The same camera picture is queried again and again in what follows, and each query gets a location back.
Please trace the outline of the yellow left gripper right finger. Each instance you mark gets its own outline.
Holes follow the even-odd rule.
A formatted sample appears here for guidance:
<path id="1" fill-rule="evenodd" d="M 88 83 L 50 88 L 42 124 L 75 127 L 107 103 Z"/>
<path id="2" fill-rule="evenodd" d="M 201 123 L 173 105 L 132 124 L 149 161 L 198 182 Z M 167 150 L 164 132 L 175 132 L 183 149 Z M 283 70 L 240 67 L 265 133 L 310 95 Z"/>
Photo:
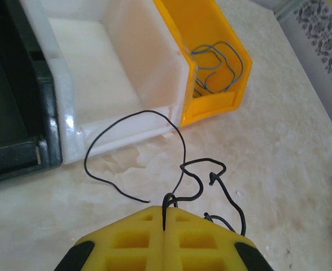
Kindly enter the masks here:
<path id="1" fill-rule="evenodd" d="M 272 270 L 248 238 L 179 208 L 168 208 L 165 270 Z"/>

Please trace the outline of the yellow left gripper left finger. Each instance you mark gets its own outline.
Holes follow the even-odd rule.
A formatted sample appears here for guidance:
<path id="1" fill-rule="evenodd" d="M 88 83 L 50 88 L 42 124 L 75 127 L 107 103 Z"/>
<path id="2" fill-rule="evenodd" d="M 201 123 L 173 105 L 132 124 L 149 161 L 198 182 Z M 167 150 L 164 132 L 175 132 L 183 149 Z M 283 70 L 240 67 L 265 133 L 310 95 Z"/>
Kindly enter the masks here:
<path id="1" fill-rule="evenodd" d="M 161 207 L 147 207 L 81 237 L 56 270 L 163 270 Z"/>

